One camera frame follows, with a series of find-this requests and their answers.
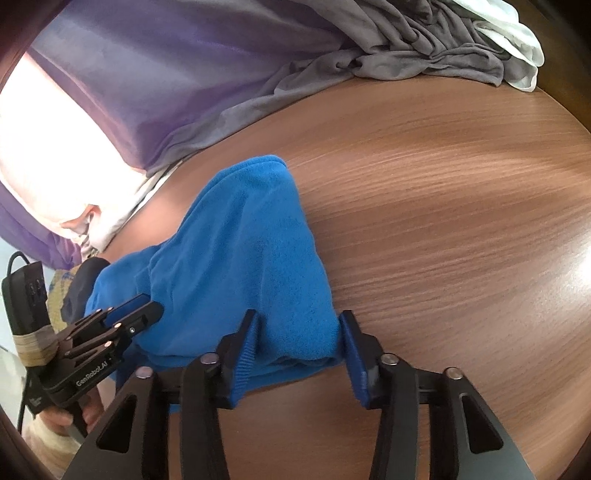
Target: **screw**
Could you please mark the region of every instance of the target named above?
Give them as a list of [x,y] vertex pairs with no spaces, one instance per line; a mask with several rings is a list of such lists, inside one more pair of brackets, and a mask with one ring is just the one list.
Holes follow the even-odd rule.
[[139,367],[135,371],[135,376],[138,378],[150,378],[152,375],[154,375],[154,370],[150,367]]
[[380,360],[384,365],[396,365],[400,361],[400,359],[393,353],[383,354]]
[[445,374],[452,380],[460,380],[464,377],[464,373],[462,372],[462,370],[456,367],[450,367],[446,369]]
[[214,352],[206,353],[201,357],[201,363],[203,365],[215,365],[220,361],[219,355]]

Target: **black device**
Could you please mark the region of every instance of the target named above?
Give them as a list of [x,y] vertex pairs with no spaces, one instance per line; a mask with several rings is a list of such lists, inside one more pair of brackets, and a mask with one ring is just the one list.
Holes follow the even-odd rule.
[[[430,406],[431,480],[535,480],[519,450],[457,368],[413,368],[362,333],[351,311],[339,320],[353,390],[365,408],[382,410],[370,480],[414,480],[418,408]],[[165,480],[170,405],[180,405],[185,480],[229,480],[217,409],[232,409],[252,368],[257,315],[186,368],[140,367],[127,381],[63,480]]]
[[[17,252],[13,259],[22,256]],[[41,262],[28,263],[2,281],[2,296],[15,337],[50,327]],[[49,406],[72,413],[69,433],[82,441],[86,423],[78,400],[124,361],[131,339],[157,322],[163,307],[138,295],[117,308],[98,310],[55,334],[57,348],[45,365],[28,366],[24,403],[33,415]]]

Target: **crumpled fabric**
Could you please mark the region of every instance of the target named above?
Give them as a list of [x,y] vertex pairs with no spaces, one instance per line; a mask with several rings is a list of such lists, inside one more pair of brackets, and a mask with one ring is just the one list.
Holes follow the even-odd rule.
[[511,68],[439,0],[73,0],[30,54],[148,174],[354,76]]
[[504,61],[505,81],[518,90],[533,92],[544,52],[535,34],[519,23],[517,10],[503,0],[446,1],[459,15],[473,19],[476,30],[511,54]]

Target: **white cloth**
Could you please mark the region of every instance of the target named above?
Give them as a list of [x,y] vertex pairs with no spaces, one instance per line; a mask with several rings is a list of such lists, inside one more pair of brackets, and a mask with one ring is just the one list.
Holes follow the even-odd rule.
[[[544,64],[542,46],[534,33],[519,23],[517,10],[503,0],[444,0],[448,5],[460,5],[473,19],[474,27],[511,54],[508,60],[519,68],[505,69],[509,85],[532,92],[538,78],[538,67]],[[509,72],[518,72],[511,76]]]
[[86,234],[60,224],[98,205],[87,235],[102,251],[164,173],[148,179],[125,164],[30,56],[19,61],[0,94],[0,181],[39,223],[81,244]]

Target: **blue cloth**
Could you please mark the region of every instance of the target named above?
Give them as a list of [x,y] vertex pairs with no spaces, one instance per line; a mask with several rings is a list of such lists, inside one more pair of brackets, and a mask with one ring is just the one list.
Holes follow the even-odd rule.
[[326,272],[278,157],[217,174],[172,238],[101,272],[86,314],[139,293],[160,302],[164,314],[134,339],[119,384],[139,363],[179,367],[214,350],[247,309],[263,318],[249,389],[298,380],[342,359]]

